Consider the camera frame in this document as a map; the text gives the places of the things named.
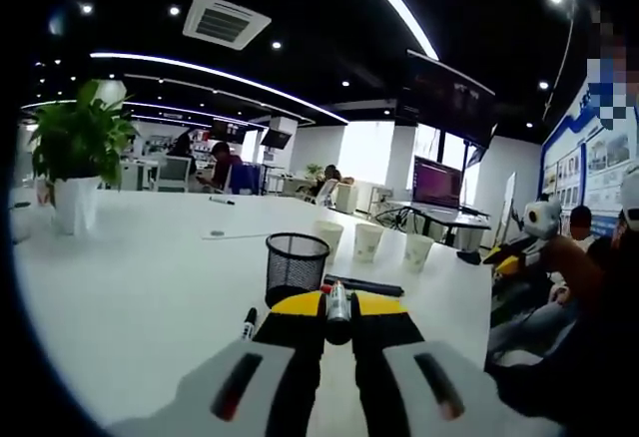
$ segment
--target computer monitor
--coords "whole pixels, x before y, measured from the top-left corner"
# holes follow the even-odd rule
[[[291,135],[288,133],[283,133],[282,131],[269,129],[267,134],[262,139],[262,146],[265,148],[275,148],[277,150],[283,150]]]
[[[412,174],[412,200],[414,203],[457,209],[460,194],[460,170],[415,156],[415,167]]]

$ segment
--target led light strip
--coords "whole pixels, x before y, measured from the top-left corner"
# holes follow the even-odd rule
[[[252,98],[248,98],[248,97],[242,96],[242,95],[235,95],[233,93],[229,93],[228,91],[224,91],[224,90],[221,90],[219,88],[211,88],[210,86],[196,85],[195,83],[189,83],[189,82],[186,82],[186,81],[172,80],[170,78],[160,78],[159,76],[134,75],[134,74],[130,74],[130,73],[125,73],[124,76],[126,78],[135,78],[135,79],[138,79],[138,80],[149,80],[149,81],[158,81],[158,80],[162,79],[162,81],[164,83],[173,83],[174,85],[189,86],[191,88],[198,88],[200,90],[206,90],[206,91],[210,91],[212,93],[225,95],[225,96],[230,96],[232,98],[237,98],[238,100],[241,100],[241,101],[246,101],[248,103],[253,103],[253,104],[261,106],[263,108],[269,108],[270,110],[276,110],[276,111],[280,111],[281,113],[285,113],[285,114],[290,115],[290,116],[295,116],[296,118],[298,118],[298,119],[300,119],[302,121],[309,122],[309,124],[311,124],[311,125],[314,125],[316,123],[311,118],[307,118],[305,116],[298,115],[296,113],[292,113],[292,112],[290,112],[288,110],[284,110],[282,108],[278,108],[277,106],[269,105],[269,104],[267,104],[267,103],[265,103],[263,101],[254,100]]]
[[[254,86],[256,88],[260,88],[261,90],[268,91],[278,96],[282,96],[283,98],[287,98],[289,100],[295,101],[296,103],[300,103],[308,108],[319,111],[320,113],[324,113],[331,118],[335,118],[343,123],[348,124],[348,120],[345,120],[341,116],[336,115],[335,113],[331,113],[324,108],[320,108],[308,101],[301,100],[300,98],[296,98],[295,96],[289,95],[280,90],[276,90],[275,88],[271,88],[269,86],[263,85],[261,83],[257,83],[255,81],[247,80],[246,78],[242,78],[240,76],[232,75],[230,73],[226,73],[224,71],[215,70],[213,68],[207,68],[205,66],[194,65],[192,63],[185,63],[184,61],[171,60],[169,58],[160,58],[157,56],[147,56],[147,55],[136,55],[131,53],[91,53],[91,58],[120,58],[124,60],[139,60],[139,61],[150,61],[152,63],[163,63],[165,65],[171,66],[179,66],[182,68],[188,68],[190,70],[202,71],[203,73],[209,73],[210,75],[221,76],[223,78],[228,78],[230,80],[238,81],[240,83],[244,83],[245,85]]]
[[[45,106],[45,105],[52,105],[54,103],[75,103],[76,100],[58,100],[58,101],[43,101],[41,103],[30,103],[28,105],[24,105],[21,107],[21,109],[26,110],[27,108],[33,108],[35,106]],[[171,111],[178,111],[180,113],[186,113],[186,114],[193,114],[193,115],[201,115],[201,116],[207,116],[209,118],[213,118],[215,120],[219,120],[219,121],[225,121],[227,123],[232,123],[234,125],[239,125],[239,126],[255,126],[257,128],[262,128],[267,130],[269,127],[268,126],[264,126],[264,125],[258,125],[255,123],[249,123],[246,121],[240,121],[240,120],[235,120],[233,118],[228,118],[226,116],[220,116],[220,115],[212,115],[211,113],[204,113],[202,111],[195,111],[195,110],[185,110],[182,108],[174,108],[172,106],[164,106],[164,105],[152,105],[150,103],[136,103],[133,101],[125,101],[123,104],[128,105],[128,106],[143,106],[143,107],[148,107],[148,108],[156,108],[156,109],[160,109],[160,110],[171,110]]]
[[[390,4],[390,6],[394,8],[394,10],[397,12],[399,17],[406,24],[406,26],[412,33],[412,36],[415,37],[415,40],[417,40],[417,43],[419,43],[419,46],[421,46],[421,49],[426,54],[426,56],[432,60],[439,61],[439,57],[437,56],[437,53],[435,52],[434,48],[430,44],[430,41],[428,41],[428,38],[426,37],[426,34],[423,32],[423,30],[419,26],[419,23],[417,23],[417,20],[415,20],[415,17],[412,16],[412,13],[410,13],[410,10],[406,6],[406,4],[402,0],[386,0],[386,1]]]
[[[181,125],[202,126],[204,128],[210,128],[211,127],[211,125],[205,125],[204,123],[192,123],[190,121],[170,120],[169,118],[156,118],[155,116],[131,115],[131,117],[132,118],[141,118],[143,120],[168,121],[170,123],[180,123]]]
[[[249,126],[249,125],[251,125],[251,126],[257,126],[258,128],[264,128],[265,130],[267,130],[269,128],[268,126],[254,125],[253,123],[248,123],[246,121],[236,120],[234,118],[229,118],[227,116],[212,115],[211,113],[205,113],[204,111],[184,110],[182,108],[174,108],[173,106],[152,105],[151,103],[135,103],[133,101],[125,101],[124,104],[125,105],[129,105],[129,106],[146,106],[148,108],[156,108],[156,109],[160,109],[160,110],[171,110],[171,111],[178,111],[180,113],[187,113],[187,114],[200,115],[200,116],[208,116],[209,118],[214,118],[214,119],[220,120],[220,121],[226,121],[227,123],[233,123],[234,125],[240,125],[240,126]]]

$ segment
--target ceiling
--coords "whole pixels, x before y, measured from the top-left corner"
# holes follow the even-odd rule
[[[114,75],[134,95],[131,101],[243,121],[278,114],[307,126],[343,125],[309,104],[350,121],[394,119],[406,50],[421,51],[386,0],[225,0],[272,18],[242,51],[184,36],[192,1],[48,0],[51,6],[42,15],[34,42],[26,102],[70,99],[83,80]],[[569,29],[565,12],[553,9],[547,0],[403,1],[442,63],[496,93],[497,134],[541,143],[585,77],[585,13],[577,14],[564,72],[542,122],[548,92],[537,84],[545,80],[552,85],[556,77]],[[90,15],[82,14],[84,3],[93,6]],[[177,16],[169,13],[174,5],[181,10]],[[280,49],[272,48],[275,41],[282,43]],[[267,85],[304,103],[184,66],[92,59],[95,51],[200,65]],[[162,112],[148,108],[144,116]],[[205,123],[211,118],[183,115],[198,116]]]

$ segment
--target computer screen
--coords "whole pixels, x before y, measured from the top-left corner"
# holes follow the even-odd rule
[[[287,146],[287,143],[289,142],[290,138],[291,138],[291,135],[288,133],[283,133],[282,131],[269,129],[267,131],[267,134],[262,139],[262,146],[266,148],[275,148],[277,150],[283,150]]]
[[[461,171],[415,156],[412,200],[415,203],[457,208],[461,193]]]
[[[408,51],[395,115],[488,148],[496,128],[495,95],[462,73]]]

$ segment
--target pen holder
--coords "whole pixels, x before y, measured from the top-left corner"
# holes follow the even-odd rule
[[[268,307],[287,297],[320,289],[323,267],[330,248],[312,235],[281,232],[267,237]]]

